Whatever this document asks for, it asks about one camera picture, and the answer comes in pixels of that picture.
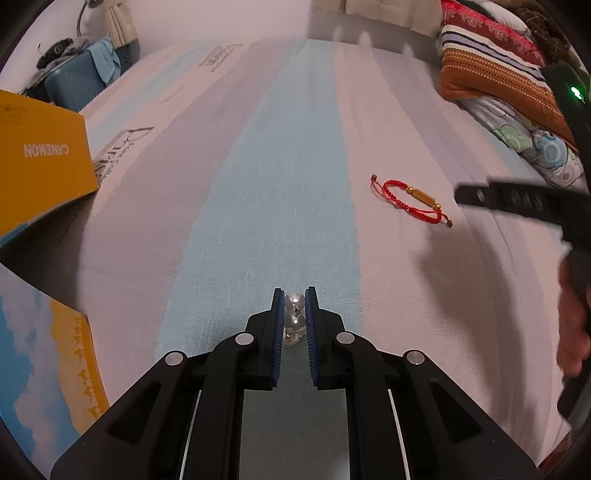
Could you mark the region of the person's right hand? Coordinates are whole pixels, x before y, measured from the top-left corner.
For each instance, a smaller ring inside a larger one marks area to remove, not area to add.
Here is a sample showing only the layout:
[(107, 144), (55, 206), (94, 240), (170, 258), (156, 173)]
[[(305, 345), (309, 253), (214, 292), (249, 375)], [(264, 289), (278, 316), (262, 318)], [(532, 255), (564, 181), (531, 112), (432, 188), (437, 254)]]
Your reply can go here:
[(585, 331), (586, 307), (572, 286), (571, 268), (567, 258), (560, 264), (558, 282), (560, 295), (557, 364), (565, 376), (575, 378), (580, 374), (583, 362), (590, 356), (590, 336)]

